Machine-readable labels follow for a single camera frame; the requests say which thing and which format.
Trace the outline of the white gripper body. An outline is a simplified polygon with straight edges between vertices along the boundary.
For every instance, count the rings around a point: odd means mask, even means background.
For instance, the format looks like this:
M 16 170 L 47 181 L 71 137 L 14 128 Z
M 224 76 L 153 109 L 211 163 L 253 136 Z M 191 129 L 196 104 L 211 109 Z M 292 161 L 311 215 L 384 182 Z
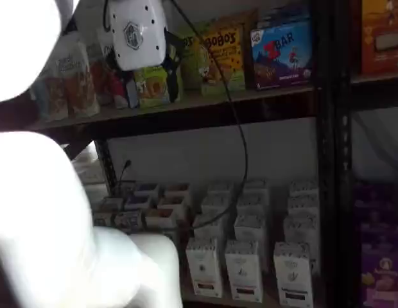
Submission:
M 109 1 L 116 61 L 123 71 L 158 66 L 166 55 L 166 17 L 159 0 Z

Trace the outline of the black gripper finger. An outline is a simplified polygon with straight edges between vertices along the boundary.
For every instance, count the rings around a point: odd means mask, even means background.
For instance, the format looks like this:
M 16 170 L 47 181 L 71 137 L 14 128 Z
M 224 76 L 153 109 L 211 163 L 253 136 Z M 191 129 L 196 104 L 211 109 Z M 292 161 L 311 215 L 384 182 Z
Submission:
M 174 103 L 181 99 L 183 86 L 180 83 L 180 69 L 179 64 L 171 62 L 166 69 L 167 77 L 166 83 L 168 88 L 169 102 Z
M 180 65 L 183 58 L 183 40 L 167 29 L 164 30 L 164 37 L 166 41 L 165 62 Z

